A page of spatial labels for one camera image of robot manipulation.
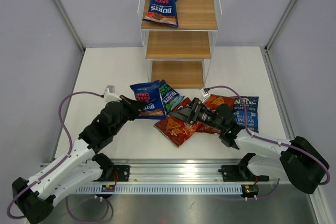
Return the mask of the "Burts spicy chilli bag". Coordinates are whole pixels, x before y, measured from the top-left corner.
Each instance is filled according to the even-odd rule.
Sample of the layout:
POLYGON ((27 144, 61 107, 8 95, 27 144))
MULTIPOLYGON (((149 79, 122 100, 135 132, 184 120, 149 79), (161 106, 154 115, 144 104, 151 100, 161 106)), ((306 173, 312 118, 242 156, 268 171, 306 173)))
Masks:
POLYGON ((160 94, 160 81, 138 83, 130 85, 137 101, 146 103, 138 119, 162 120, 166 118, 160 94))
POLYGON ((178 0, 149 0, 143 21, 178 27, 176 2, 178 0))

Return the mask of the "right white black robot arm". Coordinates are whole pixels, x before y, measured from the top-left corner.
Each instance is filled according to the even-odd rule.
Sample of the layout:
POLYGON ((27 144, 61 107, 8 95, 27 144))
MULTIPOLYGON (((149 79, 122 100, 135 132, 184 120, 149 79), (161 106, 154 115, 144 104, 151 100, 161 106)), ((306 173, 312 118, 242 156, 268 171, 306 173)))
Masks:
POLYGON ((236 123, 227 104, 211 111, 195 98, 169 115, 188 124, 202 123, 219 130, 219 139, 226 147, 246 152, 238 164, 221 167, 225 182, 267 182, 276 178, 312 194, 319 185, 330 181, 328 162, 305 138, 278 139, 252 132, 236 123))

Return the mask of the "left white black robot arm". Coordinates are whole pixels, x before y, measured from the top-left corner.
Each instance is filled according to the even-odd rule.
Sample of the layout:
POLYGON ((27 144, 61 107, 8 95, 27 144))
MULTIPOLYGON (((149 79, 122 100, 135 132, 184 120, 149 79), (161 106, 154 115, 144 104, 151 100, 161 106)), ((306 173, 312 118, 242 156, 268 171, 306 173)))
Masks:
POLYGON ((127 121, 139 116, 146 103, 115 94, 103 98, 106 106, 78 139, 70 142, 68 152, 29 179, 19 177, 12 183, 12 203, 30 223, 45 220, 60 201, 89 182, 126 180, 123 172, 129 171, 129 167, 118 170, 101 150, 127 121))

